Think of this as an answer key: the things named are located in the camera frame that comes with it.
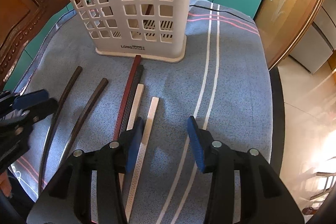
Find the person's hand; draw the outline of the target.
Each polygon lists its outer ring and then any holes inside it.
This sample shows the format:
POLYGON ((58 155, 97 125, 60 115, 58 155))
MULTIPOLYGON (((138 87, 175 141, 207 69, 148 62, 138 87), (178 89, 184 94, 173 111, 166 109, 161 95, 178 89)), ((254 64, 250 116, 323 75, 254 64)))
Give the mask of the person's hand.
POLYGON ((11 196, 12 187, 11 187, 10 181, 9 181, 9 179, 6 175, 1 176, 0 187, 1 187, 1 191, 4 193, 4 195, 6 197, 11 196))

